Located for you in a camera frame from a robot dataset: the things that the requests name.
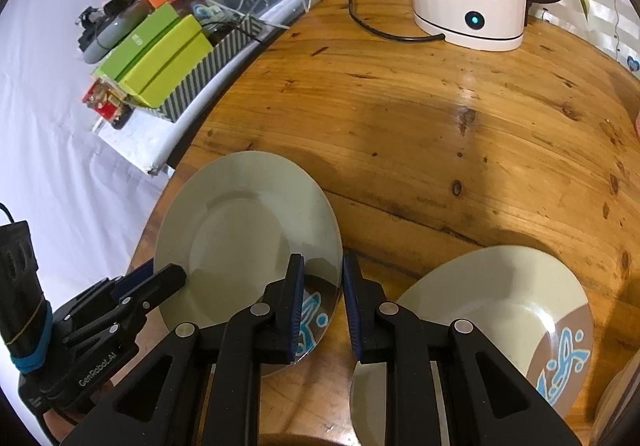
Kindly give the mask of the striped grey tray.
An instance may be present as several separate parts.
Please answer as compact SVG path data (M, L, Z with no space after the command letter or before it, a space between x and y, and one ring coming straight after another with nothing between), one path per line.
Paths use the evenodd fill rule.
M153 116L175 122L220 67L224 66L238 50L242 50L249 40L257 40L257 35L262 31L263 26L260 20L250 17L243 20L239 27L234 27L219 43L212 45L213 49L172 91L162 106L155 109L145 107L127 94L128 102Z

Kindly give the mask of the grey handheld device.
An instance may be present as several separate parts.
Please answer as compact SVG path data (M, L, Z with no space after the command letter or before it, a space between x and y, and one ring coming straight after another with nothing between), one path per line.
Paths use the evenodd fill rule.
M152 12L147 0L111 0L87 7L77 18L82 28L78 47L88 65L97 64Z

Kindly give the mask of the beige plate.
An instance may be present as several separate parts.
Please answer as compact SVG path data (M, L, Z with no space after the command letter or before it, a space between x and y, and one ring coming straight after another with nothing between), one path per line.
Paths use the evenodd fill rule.
M260 302L293 254L305 262L295 350L302 360L328 330L340 297L343 246L332 206L304 169L277 154L241 151L209 163L180 189L156 240L154 268L186 272L184 286L160 304L166 327L226 322Z
M558 258L523 246L480 249L387 299L427 322L472 322L565 421L589 369L593 322L582 286ZM385 366L357 360L349 406L363 445L387 445L385 392Z

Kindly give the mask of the red figurine jar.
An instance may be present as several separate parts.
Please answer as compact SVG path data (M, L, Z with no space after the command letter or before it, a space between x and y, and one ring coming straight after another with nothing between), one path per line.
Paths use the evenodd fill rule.
M105 82L96 79L82 98L82 103L96 112L114 130L121 130L134 110Z

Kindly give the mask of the lime green box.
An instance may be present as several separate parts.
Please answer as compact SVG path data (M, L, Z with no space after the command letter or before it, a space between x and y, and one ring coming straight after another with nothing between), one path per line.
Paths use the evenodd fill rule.
M118 80L119 86L145 107L158 108L213 49L201 24L182 18Z

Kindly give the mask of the white side shelf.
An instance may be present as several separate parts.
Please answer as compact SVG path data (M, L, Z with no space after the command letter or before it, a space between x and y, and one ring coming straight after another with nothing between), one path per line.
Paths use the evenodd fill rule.
M224 66L221 66L175 122L135 111L121 130L115 130L103 123L96 125L93 133L142 172L157 175L186 133L218 102L224 90L248 65L250 58L257 56L267 42L279 33L279 30L271 27L269 23L290 24L302 8L302 0L283 0L271 10L267 10L259 18L264 26L258 33L257 40L249 40L242 50L238 50Z

